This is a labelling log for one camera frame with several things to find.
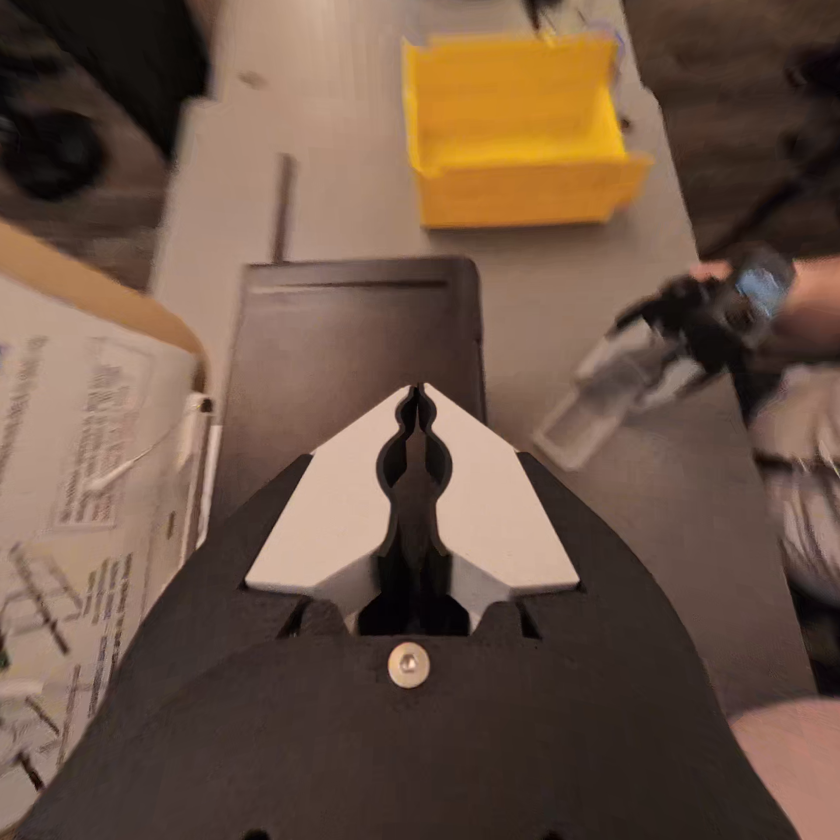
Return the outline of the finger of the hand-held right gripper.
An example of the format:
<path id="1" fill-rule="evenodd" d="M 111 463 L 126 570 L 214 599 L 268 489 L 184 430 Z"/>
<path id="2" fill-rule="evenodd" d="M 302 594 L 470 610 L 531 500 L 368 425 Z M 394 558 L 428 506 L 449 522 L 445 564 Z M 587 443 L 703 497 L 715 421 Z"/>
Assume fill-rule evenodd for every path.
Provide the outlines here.
<path id="1" fill-rule="evenodd" d="M 622 329 L 611 329 L 591 351 L 591 370 L 599 371 L 632 354 L 648 351 L 659 354 L 665 345 L 664 337 L 647 322 L 632 322 Z"/>
<path id="2" fill-rule="evenodd" d="M 681 399 L 705 381 L 707 372 L 693 359 L 667 363 L 657 380 L 635 402 L 635 414 L 644 414 Z"/>

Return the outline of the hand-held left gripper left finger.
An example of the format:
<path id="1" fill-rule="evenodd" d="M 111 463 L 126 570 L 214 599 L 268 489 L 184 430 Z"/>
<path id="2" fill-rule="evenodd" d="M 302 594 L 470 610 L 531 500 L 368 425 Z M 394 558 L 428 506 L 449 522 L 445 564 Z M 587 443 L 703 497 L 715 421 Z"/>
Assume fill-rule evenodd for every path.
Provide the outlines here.
<path id="1" fill-rule="evenodd" d="M 417 390 L 406 385 L 312 453 L 245 575 L 257 592 L 302 595 L 358 615 L 380 593 L 376 558 L 395 536 L 390 447 L 405 453 Z"/>

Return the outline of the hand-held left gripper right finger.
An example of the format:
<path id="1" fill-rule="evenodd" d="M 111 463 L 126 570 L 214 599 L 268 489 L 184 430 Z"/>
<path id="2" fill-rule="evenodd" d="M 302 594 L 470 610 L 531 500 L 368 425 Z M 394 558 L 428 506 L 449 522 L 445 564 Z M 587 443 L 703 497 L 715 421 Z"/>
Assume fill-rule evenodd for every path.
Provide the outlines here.
<path id="1" fill-rule="evenodd" d="M 423 430 L 441 467 L 436 531 L 451 561 L 449 595 L 470 625 L 487 608 L 578 587 L 580 577 L 518 451 L 428 383 L 419 388 Z"/>

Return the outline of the clear plastic drawer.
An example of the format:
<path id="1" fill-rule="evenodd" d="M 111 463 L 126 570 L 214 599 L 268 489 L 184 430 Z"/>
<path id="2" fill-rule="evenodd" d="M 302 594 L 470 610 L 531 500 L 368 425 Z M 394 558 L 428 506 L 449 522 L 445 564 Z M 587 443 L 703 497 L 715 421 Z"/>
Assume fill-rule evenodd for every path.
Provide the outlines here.
<path id="1" fill-rule="evenodd" d="M 588 353 L 574 372 L 570 390 L 532 436 L 551 464 L 562 471 L 579 471 L 614 435 L 635 410 L 638 397 L 671 361 L 674 344 L 665 341 L 661 353 L 634 353 L 599 371 L 592 371 L 592 350 Z"/>

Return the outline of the black organizer tray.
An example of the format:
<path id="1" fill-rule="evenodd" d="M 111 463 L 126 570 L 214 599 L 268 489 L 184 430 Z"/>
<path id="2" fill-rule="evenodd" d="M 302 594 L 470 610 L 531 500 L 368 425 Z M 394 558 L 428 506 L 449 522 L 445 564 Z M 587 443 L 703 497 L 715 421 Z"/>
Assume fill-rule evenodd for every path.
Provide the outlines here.
<path id="1" fill-rule="evenodd" d="M 249 267 L 210 528 L 405 385 L 429 383 L 485 423 L 482 344 L 480 274 L 466 257 Z"/>

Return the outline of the person's right forearm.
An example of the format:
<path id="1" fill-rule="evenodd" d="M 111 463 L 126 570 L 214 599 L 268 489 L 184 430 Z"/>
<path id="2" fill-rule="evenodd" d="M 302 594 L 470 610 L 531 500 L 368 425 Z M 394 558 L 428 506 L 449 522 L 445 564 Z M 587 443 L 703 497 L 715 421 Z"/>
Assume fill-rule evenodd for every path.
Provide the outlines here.
<path id="1" fill-rule="evenodd" d="M 773 323 L 771 349 L 789 361 L 839 358 L 839 256 L 798 259 Z"/>

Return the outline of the person's light grey clothing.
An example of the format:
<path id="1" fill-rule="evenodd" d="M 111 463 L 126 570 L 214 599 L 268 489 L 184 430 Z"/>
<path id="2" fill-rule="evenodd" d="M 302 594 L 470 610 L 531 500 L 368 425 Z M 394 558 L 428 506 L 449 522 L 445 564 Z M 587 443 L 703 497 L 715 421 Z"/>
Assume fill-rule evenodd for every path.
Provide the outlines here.
<path id="1" fill-rule="evenodd" d="M 749 435 L 787 577 L 838 607 L 838 365 L 788 369 L 752 415 Z"/>

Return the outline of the yellow plastic bin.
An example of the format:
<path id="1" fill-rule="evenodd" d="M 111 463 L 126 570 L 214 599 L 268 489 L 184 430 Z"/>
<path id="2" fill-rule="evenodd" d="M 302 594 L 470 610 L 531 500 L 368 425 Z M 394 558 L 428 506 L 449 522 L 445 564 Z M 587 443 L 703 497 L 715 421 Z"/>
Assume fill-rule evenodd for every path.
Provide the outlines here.
<path id="1" fill-rule="evenodd" d="M 402 42 L 406 151 L 426 230 L 603 224 L 654 165 L 625 146 L 605 34 Z"/>

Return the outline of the cardboard box with printed paper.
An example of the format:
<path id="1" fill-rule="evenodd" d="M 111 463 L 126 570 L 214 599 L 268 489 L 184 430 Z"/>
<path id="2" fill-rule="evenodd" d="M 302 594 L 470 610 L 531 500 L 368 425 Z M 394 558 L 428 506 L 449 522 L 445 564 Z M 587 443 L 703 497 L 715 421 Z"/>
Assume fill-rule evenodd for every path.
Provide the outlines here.
<path id="1" fill-rule="evenodd" d="M 7 222 L 1 351 L 6 834 L 195 546 L 208 403 L 181 319 Z"/>

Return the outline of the person's bare leg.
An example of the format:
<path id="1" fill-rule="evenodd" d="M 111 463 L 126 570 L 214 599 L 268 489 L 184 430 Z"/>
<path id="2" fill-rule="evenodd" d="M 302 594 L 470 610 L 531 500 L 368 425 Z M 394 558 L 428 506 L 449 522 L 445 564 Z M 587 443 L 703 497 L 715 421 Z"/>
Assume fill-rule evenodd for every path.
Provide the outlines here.
<path id="1" fill-rule="evenodd" d="M 730 729 L 800 838 L 839 838 L 839 700 L 753 709 Z"/>

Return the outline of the dark blurred object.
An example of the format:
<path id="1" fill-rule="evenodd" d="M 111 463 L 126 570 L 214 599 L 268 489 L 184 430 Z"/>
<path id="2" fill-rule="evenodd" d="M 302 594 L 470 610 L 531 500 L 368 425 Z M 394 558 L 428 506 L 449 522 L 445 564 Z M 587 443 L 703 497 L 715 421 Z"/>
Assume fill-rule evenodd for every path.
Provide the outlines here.
<path id="1" fill-rule="evenodd" d="M 170 164 L 182 108 L 207 89 L 208 48 L 193 2 L 2 2 L 2 171 L 43 202 L 85 192 L 109 162 L 94 117 L 36 97 L 72 70 Z"/>

